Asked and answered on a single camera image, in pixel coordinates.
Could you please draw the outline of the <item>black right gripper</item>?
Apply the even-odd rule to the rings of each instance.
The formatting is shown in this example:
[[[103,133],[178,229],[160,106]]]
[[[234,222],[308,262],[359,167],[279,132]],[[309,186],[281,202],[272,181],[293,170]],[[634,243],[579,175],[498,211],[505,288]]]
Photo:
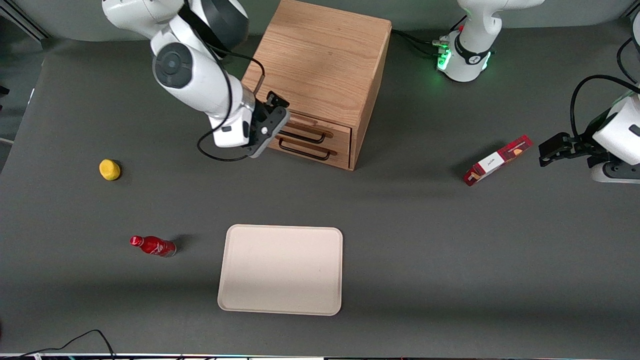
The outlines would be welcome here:
[[[275,120],[272,119],[272,113],[275,107],[287,109],[290,103],[274,91],[269,91],[265,102],[256,101],[252,114],[252,126],[274,126]]]

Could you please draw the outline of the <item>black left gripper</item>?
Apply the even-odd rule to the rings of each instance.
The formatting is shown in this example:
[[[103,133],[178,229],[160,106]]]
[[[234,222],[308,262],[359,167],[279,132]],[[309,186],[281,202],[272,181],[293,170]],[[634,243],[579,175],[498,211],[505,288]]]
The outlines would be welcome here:
[[[549,139],[549,145],[538,145],[540,167],[546,167],[551,163],[568,157],[573,160],[586,157],[589,169],[605,164],[609,161],[609,152],[594,142],[592,137],[571,137],[569,133],[560,132]]]

